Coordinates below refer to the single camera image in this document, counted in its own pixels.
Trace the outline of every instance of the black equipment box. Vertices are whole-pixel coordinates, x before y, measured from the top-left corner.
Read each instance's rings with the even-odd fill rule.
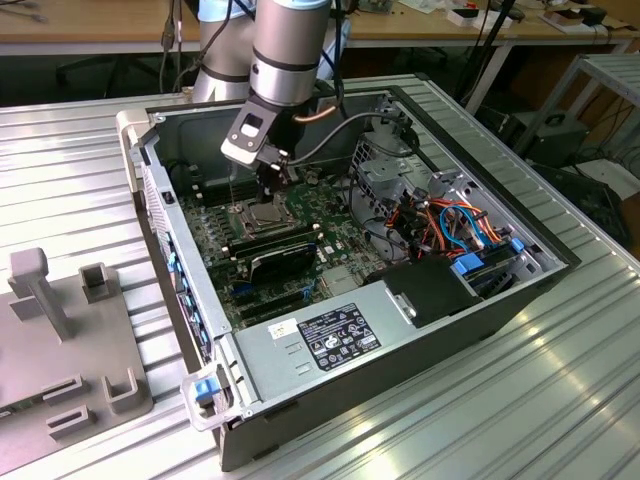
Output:
[[[510,115],[500,128],[500,140],[513,148],[536,115],[537,112]],[[542,124],[522,157],[555,168],[570,165],[573,154],[588,134],[586,125],[570,114],[556,110]]]

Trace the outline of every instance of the power supply label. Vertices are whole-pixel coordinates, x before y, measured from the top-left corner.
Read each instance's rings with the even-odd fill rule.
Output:
[[[298,322],[298,330],[318,367],[325,372],[380,347],[355,303]]]

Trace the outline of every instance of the wooden desk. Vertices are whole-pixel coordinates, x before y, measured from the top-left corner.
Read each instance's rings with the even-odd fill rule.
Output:
[[[36,1],[41,5],[38,13],[48,23],[0,13],[0,55],[162,51],[160,37],[169,13],[168,0]],[[184,4],[182,13],[184,50],[197,51],[198,21]]]
[[[629,30],[613,32],[609,39],[606,34],[594,35],[565,34],[538,17],[542,10],[522,8],[527,15],[521,23],[513,23],[510,28],[498,34],[495,44],[518,45],[590,45],[629,43],[636,33]],[[371,13],[353,14],[353,25],[349,47],[383,47],[393,44],[401,46],[464,46],[474,44],[478,29],[459,27],[446,19],[446,12],[436,10],[428,15],[396,3],[390,15]]]
[[[167,0],[37,0],[49,22],[0,14],[0,55],[65,55],[160,52],[160,36],[168,14]],[[199,50],[198,22],[183,6],[183,50]],[[516,45],[614,44],[626,50],[637,34],[616,31],[565,34],[540,18],[540,10],[524,9],[527,18],[514,23],[496,39],[498,46],[471,96],[467,109],[475,113]],[[347,47],[447,47],[473,45],[475,28],[461,28],[444,11],[426,15],[400,3],[393,13],[356,13],[350,17],[352,34]]]

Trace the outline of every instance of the ribbed metal surface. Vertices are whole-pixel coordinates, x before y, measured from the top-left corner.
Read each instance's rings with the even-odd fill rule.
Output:
[[[580,68],[640,107],[640,55],[587,55]]]
[[[640,478],[639,265],[435,86],[412,76],[349,86],[390,83],[567,243],[580,268],[492,338],[221,474],[212,437],[189,427],[175,395],[184,366],[108,118],[131,102],[176,100],[0,111],[0,258],[31,242],[54,252],[53,276],[98,260],[117,266],[157,399],[148,415],[9,478]],[[434,162],[450,165],[421,139]]]

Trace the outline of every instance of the motherboard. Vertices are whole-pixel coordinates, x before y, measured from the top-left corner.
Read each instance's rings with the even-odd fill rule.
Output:
[[[206,206],[193,197],[181,200],[236,331],[354,290],[387,265],[349,214],[344,182],[314,170],[302,177],[272,203],[234,198]],[[229,189],[234,197],[236,187]],[[271,260],[274,251],[285,255]]]

